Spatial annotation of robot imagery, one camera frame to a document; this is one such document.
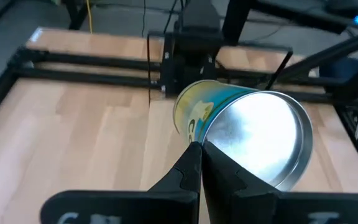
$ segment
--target cable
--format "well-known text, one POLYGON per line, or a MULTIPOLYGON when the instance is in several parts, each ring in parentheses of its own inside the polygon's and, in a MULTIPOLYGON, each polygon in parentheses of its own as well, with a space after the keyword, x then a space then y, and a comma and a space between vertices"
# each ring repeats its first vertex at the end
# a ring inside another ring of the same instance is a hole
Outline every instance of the cable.
POLYGON ((168 20, 167 20, 167 23, 165 24, 164 32, 163 32, 163 33, 166 33, 166 32, 167 32, 168 25, 169 25, 169 22, 171 21, 171 17, 172 17, 173 11, 174 11, 174 9, 175 9, 175 6, 177 5, 177 2, 178 2, 178 0, 174 0, 174 1, 173 1, 171 10, 170 10, 170 12, 169 12, 168 20))
POLYGON ((316 9, 316 8, 320 8, 320 6, 313 6, 313 7, 309 7, 301 12, 298 13, 298 15, 294 16, 292 19, 290 19, 286 24, 282 24, 280 27, 278 27, 275 31, 267 34, 267 35, 263 35, 263 36, 260 36, 260 37, 257 37, 255 39, 252 39, 250 41, 258 41, 258 40, 263 40, 263 39, 266 39, 268 37, 271 37, 273 36, 274 34, 276 34, 278 31, 280 31, 282 28, 286 27, 286 26, 289 26, 292 22, 295 22, 296 20, 298 20, 299 18, 301 18, 302 16, 304 16, 303 14, 306 13, 306 12, 310 12, 312 9, 316 9))
POLYGON ((150 107, 150 103, 152 101, 152 97, 151 97, 151 85, 152 85, 152 77, 151 77, 151 71, 150 71, 150 35, 147 35, 147 39, 146 39, 146 46, 147 46, 147 79, 148 79, 148 84, 149 84, 149 89, 148 89, 148 96, 149 96, 149 107, 150 107))
POLYGON ((146 20, 146 0, 143 0, 143 26, 142 26, 142 37, 144 37, 144 27, 145 27, 145 20, 146 20))
POLYGON ((92 27, 92 13, 91 13, 91 6, 90 0, 86 0, 86 8, 88 9, 88 17, 89 17, 89 31, 93 34, 93 27, 92 27))

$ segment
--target black metal frame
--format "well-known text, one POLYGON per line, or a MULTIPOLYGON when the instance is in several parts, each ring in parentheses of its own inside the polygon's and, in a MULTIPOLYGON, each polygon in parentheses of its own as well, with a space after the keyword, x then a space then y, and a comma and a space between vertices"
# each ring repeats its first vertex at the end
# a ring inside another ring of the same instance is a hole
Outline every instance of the black metal frame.
MULTIPOLYGON (((163 35, 160 32, 151 32, 147 37, 147 46, 149 49, 150 37, 157 36, 165 37, 164 54, 168 52, 172 54, 172 42, 177 34, 167 33, 163 35)), ((291 50, 277 47, 274 45, 260 45, 253 42, 243 42, 242 46, 246 47, 261 47, 261 48, 274 48, 276 50, 287 50, 287 57, 282 62, 282 66, 278 68, 275 73, 255 72, 255 71, 241 71, 241 70, 228 70, 225 68, 216 68, 218 78, 226 79, 238 79, 245 80, 246 83, 266 83, 268 87, 277 78, 279 83, 284 84, 297 84, 297 85, 311 85, 311 86, 335 86, 339 91, 345 91, 346 93, 358 92, 358 85, 350 85, 349 82, 343 80, 334 80, 329 78, 297 78, 296 75, 302 73, 308 73, 310 69, 324 63, 328 63, 340 56, 347 55, 355 50, 358 50, 358 36, 353 40, 347 40, 341 44, 331 47, 325 51, 312 55, 306 58, 304 61, 298 62, 287 68, 284 68, 288 61, 291 50)), ((43 50, 31 50, 31 49, 19 49, 16 54, 9 61, 5 72, 0 76, 0 103, 4 97, 8 94, 9 90, 18 78, 44 78, 52 80, 62 80, 68 82, 85 82, 85 83, 102 83, 108 85, 129 85, 139 86, 147 88, 161 89, 164 86, 165 90, 168 90, 171 86, 175 85, 172 77, 172 69, 174 68, 174 61, 172 57, 163 58, 162 62, 150 62, 150 55, 148 51, 148 60, 131 60, 122 58, 103 58, 92 57, 85 55, 70 55, 61 53, 52 53, 43 50), (136 70, 149 71, 147 78, 128 77, 122 75, 100 75, 82 72, 67 72, 56 71, 44 68, 29 68, 26 67, 27 62, 60 62, 60 63, 74 63, 80 65, 94 65, 101 67, 119 67, 130 68, 136 70), (160 79, 150 79, 150 72, 160 72, 160 79)), ((351 119, 343 119, 344 114, 349 114, 349 108, 358 109, 358 98, 340 98, 335 97, 335 92, 330 93, 302 93, 293 91, 283 91, 283 93, 294 97, 298 101, 308 101, 312 103, 329 103, 333 104, 342 122, 348 131, 355 148, 358 152, 358 143, 354 139, 354 121, 351 119)))
POLYGON ((41 223, 70 221, 70 223, 197 224, 200 207, 201 160, 200 144, 190 144, 168 173, 145 192, 90 190, 60 192, 44 203, 40 212, 40 221, 41 223), (103 222, 90 222, 92 218, 102 218, 103 222), (118 222, 107 222, 108 219, 118 222))
POLYGON ((248 21, 248 14, 251 10, 256 10, 280 18, 286 18, 301 26, 316 27, 336 34, 343 32, 347 26, 358 29, 358 24, 352 22, 352 20, 348 18, 338 16, 337 18, 331 18, 331 21, 324 21, 309 15, 309 11, 316 7, 317 6, 305 9, 304 11, 294 12, 280 4, 271 4, 269 1, 230 0, 227 6, 226 19, 222 28, 223 36, 228 42, 238 42, 244 24, 248 21))

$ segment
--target gray floor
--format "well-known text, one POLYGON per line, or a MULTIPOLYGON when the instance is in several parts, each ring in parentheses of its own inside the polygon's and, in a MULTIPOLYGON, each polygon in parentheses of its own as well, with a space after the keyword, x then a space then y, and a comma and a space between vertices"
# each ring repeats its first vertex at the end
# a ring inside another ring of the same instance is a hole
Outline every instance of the gray floor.
MULTIPOLYGON (((7 0, 0 0, 0 7, 7 0)), ((100 0, 99 2, 113 2, 128 6, 143 6, 143 0, 100 0)), ((173 1, 146 0, 147 7, 169 9, 173 1)), ((213 0, 221 15, 226 12, 228 0, 213 0)), ((129 9, 127 7, 94 7, 92 8, 93 26, 95 32, 141 36, 143 9, 129 9)), ((266 17, 252 13, 251 17, 266 17)), ((145 20, 145 34, 148 30, 162 30, 167 15, 157 11, 147 11, 145 20)), ((16 5, 0 20, 0 73, 6 60, 18 46, 22 45, 38 26, 66 28, 70 22, 64 7, 55 6, 42 1, 19 0, 16 5)), ((241 35, 242 40, 252 40, 271 33, 277 26, 260 24, 246 24, 241 35)), ((81 30, 88 30, 85 21, 81 30)), ((328 32, 304 29, 298 27, 284 27, 275 35, 264 39, 264 42, 291 45, 297 54, 310 55, 323 50, 335 43, 348 38, 346 34, 335 35, 328 32)))

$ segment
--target wooden tabletop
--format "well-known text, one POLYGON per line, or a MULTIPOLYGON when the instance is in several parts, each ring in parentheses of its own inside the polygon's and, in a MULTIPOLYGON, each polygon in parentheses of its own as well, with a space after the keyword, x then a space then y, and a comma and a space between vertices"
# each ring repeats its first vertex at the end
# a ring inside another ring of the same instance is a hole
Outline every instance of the wooden tabletop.
MULTIPOLYGON (((152 41, 152 60, 160 60, 162 43, 152 41)), ((102 57, 146 56, 144 39, 67 30, 39 29, 27 46, 102 57)), ((282 57, 226 48, 218 59, 230 68, 275 70, 282 57)), ((117 73, 113 68, 37 66, 117 73)), ((43 202, 62 190, 149 189, 186 149, 173 127, 173 104, 154 93, 149 105, 142 88, 18 80, 0 106, 0 223, 38 223, 43 202)), ((293 190, 358 192, 358 154, 334 108, 303 106, 313 123, 314 151, 293 190)), ((209 223, 204 199, 200 223, 209 223)))

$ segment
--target metal rod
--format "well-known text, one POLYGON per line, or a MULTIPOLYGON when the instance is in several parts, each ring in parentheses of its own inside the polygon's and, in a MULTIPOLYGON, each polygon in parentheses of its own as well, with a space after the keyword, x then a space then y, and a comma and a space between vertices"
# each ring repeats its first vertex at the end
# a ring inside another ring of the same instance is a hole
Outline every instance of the metal rod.
POLYGON ((138 87, 159 88, 158 84, 149 84, 147 78, 127 77, 119 75, 99 75, 83 72, 65 72, 40 68, 18 68, 14 71, 24 78, 46 78, 68 82, 97 83, 107 85, 128 85, 138 87))
POLYGON ((304 92, 296 92, 296 91, 281 91, 297 101, 304 101, 309 103, 327 103, 332 105, 346 105, 346 106, 358 106, 358 99, 349 102, 345 100, 336 100, 333 99, 331 94, 329 93, 304 93, 304 92))
POLYGON ((298 63, 284 68, 278 79, 285 80, 291 77, 295 77, 298 74, 310 71, 312 68, 316 68, 318 66, 322 66, 345 57, 350 53, 355 52, 356 50, 358 50, 358 36, 349 40, 345 40, 344 42, 336 44, 326 50, 309 56, 298 63))
POLYGON ((274 81, 277 79, 278 75, 281 73, 281 71, 285 68, 285 66, 287 66, 288 61, 291 59, 293 55, 293 51, 289 51, 285 58, 283 59, 283 61, 281 62, 280 66, 278 66, 277 71, 272 75, 272 77, 270 78, 270 80, 268 81, 265 90, 269 90, 271 89, 271 87, 274 84, 274 81))
POLYGON ((266 50, 276 50, 276 51, 283 51, 283 52, 293 52, 293 49, 290 46, 271 44, 271 43, 260 43, 256 41, 240 41, 234 45, 230 44, 230 42, 226 42, 225 45, 236 46, 236 47, 251 47, 251 48, 266 49, 266 50))
MULTIPOLYGON (((316 8, 323 9, 326 1, 315 1, 316 8)), ((303 27, 312 27, 320 30, 326 30, 329 32, 340 34, 346 27, 353 27, 358 29, 358 24, 353 19, 346 19, 342 16, 331 16, 329 20, 322 19, 319 16, 315 16, 314 13, 310 13, 310 9, 306 6, 304 12, 294 11, 290 7, 282 7, 282 3, 274 2, 271 0, 258 0, 252 5, 252 9, 263 12, 264 14, 277 16, 280 18, 289 19, 294 23, 301 24, 303 27)))
POLYGON ((149 97, 149 106, 150 106, 150 102, 152 100, 151 98, 151 75, 150 75, 150 34, 147 34, 147 84, 148 84, 148 97, 149 97))
POLYGON ((351 37, 351 38, 356 37, 356 34, 353 33, 353 31, 350 28, 346 29, 346 32, 347 32, 347 34, 349 34, 349 37, 351 37))
POLYGON ((86 16, 88 15, 88 8, 86 7, 86 4, 82 4, 80 10, 78 11, 77 15, 74 19, 71 20, 70 25, 68 26, 68 29, 70 30, 79 30, 82 26, 82 23, 84 23, 84 20, 86 16))
POLYGON ((78 8, 75 3, 75 0, 64 0, 63 3, 66 5, 66 9, 68 15, 70 16, 70 20, 74 21, 78 15, 78 8))
MULTIPOLYGON (((85 55, 70 55, 60 53, 48 53, 44 58, 48 62, 75 63, 82 65, 108 66, 117 68, 129 68, 136 70, 147 70, 148 62, 144 60, 122 59, 122 58, 106 58, 85 55)), ((160 70, 159 62, 152 62, 150 69, 153 72, 160 70)))
MULTIPOLYGON (((121 7, 121 8, 129 8, 129 9, 143 9, 143 6, 129 6, 127 4, 121 3, 96 3, 95 6, 97 7, 121 7)), ((147 10, 153 12, 159 12, 162 14, 173 14, 173 15, 180 15, 183 8, 181 7, 180 11, 177 10, 169 10, 169 9, 162 9, 160 7, 147 7, 147 10)), ((220 20, 225 20, 226 16, 220 16, 220 20)), ((247 18, 246 22, 253 22, 258 24, 267 24, 267 25, 276 25, 276 26, 295 26, 295 27, 302 27, 302 25, 297 23, 291 23, 288 21, 275 21, 275 20, 267 20, 267 19, 256 19, 256 18, 247 18)))
POLYGON ((278 80, 279 83, 292 84, 292 85, 305 85, 305 86, 324 86, 324 87, 337 87, 345 84, 346 79, 341 78, 327 78, 327 77, 306 77, 294 78, 290 80, 278 80))
POLYGON ((223 22, 222 33, 225 41, 237 44, 248 14, 257 0, 230 0, 227 5, 226 18, 223 22))
POLYGON ((174 41, 171 34, 165 35, 165 41, 162 50, 162 65, 160 69, 160 84, 166 95, 179 94, 181 77, 177 77, 175 71, 175 62, 173 60, 174 41))
POLYGON ((272 74, 269 72, 259 72, 259 71, 242 71, 242 70, 231 70, 231 69, 222 69, 218 68, 218 78, 238 78, 238 79, 250 79, 250 80, 259 80, 266 79, 272 74))

